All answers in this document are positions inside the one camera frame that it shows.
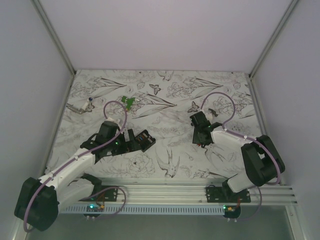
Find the black fuse box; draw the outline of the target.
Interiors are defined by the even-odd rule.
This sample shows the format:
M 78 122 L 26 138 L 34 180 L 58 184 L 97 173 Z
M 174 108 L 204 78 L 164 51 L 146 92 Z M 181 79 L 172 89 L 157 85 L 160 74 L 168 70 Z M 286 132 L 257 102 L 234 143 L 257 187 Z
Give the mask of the black fuse box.
M 156 143 L 156 139 L 146 129 L 135 136 L 135 141 L 140 146 L 142 152 L 146 152 Z

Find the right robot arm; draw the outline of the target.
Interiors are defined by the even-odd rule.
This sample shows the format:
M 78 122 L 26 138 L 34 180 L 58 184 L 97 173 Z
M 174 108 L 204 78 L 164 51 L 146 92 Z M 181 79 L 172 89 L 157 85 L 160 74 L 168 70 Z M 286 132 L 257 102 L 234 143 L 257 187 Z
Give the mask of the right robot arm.
M 251 187 L 261 187 L 285 171 L 285 164 L 274 143 L 267 135 L 253 138 L 225 128 L 219 122 L 210 123 L 205 113 L 190 116 L 194 127 L 192 142 L 202 148 L 220 144 L 233 150 L 240 150 L 244 170 L 222 183 L 221 195 L 226 202 L 234 202 L 240 192 Z

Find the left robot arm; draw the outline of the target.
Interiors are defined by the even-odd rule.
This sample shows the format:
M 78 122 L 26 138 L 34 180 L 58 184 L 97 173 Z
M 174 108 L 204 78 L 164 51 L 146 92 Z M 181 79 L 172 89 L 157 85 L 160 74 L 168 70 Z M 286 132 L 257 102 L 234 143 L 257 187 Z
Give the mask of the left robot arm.
M 23 221 L 23 229 L 47 230 L 60 211 L 78 201 L 96 201 L 107 191 L 120 191 L 119 186 L 103 186 L 99 178 L 86 173 L 102 158 L 139 151 L 132 129 L 125 139 L 124 127 L 104 121 L 97 133 L 84 141 L 65 163 L 39 177 L 30 177 L 22 184 L 14 215 Z

